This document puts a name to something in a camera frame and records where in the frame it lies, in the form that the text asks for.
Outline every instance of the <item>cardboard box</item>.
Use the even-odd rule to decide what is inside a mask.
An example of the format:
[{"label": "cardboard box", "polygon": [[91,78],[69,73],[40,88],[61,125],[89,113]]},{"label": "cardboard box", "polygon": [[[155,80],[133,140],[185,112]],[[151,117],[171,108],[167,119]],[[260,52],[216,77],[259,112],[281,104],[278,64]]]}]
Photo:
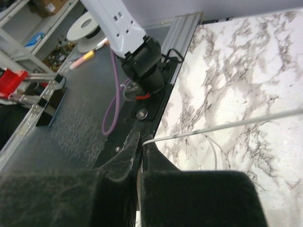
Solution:
[{"label": "cardboard box", "polygon": [[68,0],[34,0],[35,6],[31,11],[37,13],[40,17],[45,18],[55,15]]}]

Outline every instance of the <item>white spool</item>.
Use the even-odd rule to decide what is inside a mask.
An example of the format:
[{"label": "white spool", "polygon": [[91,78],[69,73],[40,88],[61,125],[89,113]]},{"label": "white spool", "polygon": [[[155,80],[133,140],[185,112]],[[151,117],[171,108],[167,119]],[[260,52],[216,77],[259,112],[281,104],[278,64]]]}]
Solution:
[{"label": "white spool", "polygon": [[78,43],[79,52],[89,52],[97,47],[97,45],[106,39],[102,30],[94,37],[88,39],[86,36],[93,33],[98,28],[98,24],[89,12],[83,14],[69,29],[66,38]]}]

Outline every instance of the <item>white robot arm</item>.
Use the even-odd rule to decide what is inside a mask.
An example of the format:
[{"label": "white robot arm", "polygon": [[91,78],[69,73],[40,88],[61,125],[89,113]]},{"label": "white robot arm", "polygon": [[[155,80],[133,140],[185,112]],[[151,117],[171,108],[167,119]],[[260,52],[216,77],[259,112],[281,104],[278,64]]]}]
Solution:
[{"label": "white robot arm", "polygon": [[81,0],[107,36],[111,49],[120,58],[134,53],[146,32],[134,20],[121,0]]},{"label": "white robot arm", "polygon": [[125,74],[150,94],[163,88],[161,46],[134,20],[122,0],[81,0],[109,40]]}]

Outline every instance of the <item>white marble countertop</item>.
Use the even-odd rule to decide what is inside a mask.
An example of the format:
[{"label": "white marble countertop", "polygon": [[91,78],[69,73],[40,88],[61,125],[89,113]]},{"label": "white marble countertop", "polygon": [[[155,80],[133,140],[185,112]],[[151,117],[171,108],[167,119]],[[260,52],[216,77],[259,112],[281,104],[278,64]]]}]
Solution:
[{"label": "white marble countertop", "polygon": [[[303,10],[197,27],[156,137],[303,105]],[[303,226],[303,117],[207,135],[254,182],[271,227]],[[203,135],[158,142],[181,170],[214,170]],[[218,169],[229,169],[216,145]]]}]

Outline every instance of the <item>black cable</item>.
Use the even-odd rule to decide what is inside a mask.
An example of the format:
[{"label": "black cable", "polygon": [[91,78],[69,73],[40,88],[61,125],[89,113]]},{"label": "black cable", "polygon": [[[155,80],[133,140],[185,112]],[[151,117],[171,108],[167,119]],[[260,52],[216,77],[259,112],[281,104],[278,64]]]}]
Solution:
[{"label": "black cable", "polygon": [[[175,58],[170,57],[169,55],[170,55],[171,51],[174,51],[181,60],[176,60]],[[176,62],[176,63],[183,63],[185,60],[184,57],[180,54],[180,52],[174,48],[169,49],[169,51],[167,52],[167,55],[162,53],[161,56],[164,58],[164,63],[166,63],[168,60]]]}]

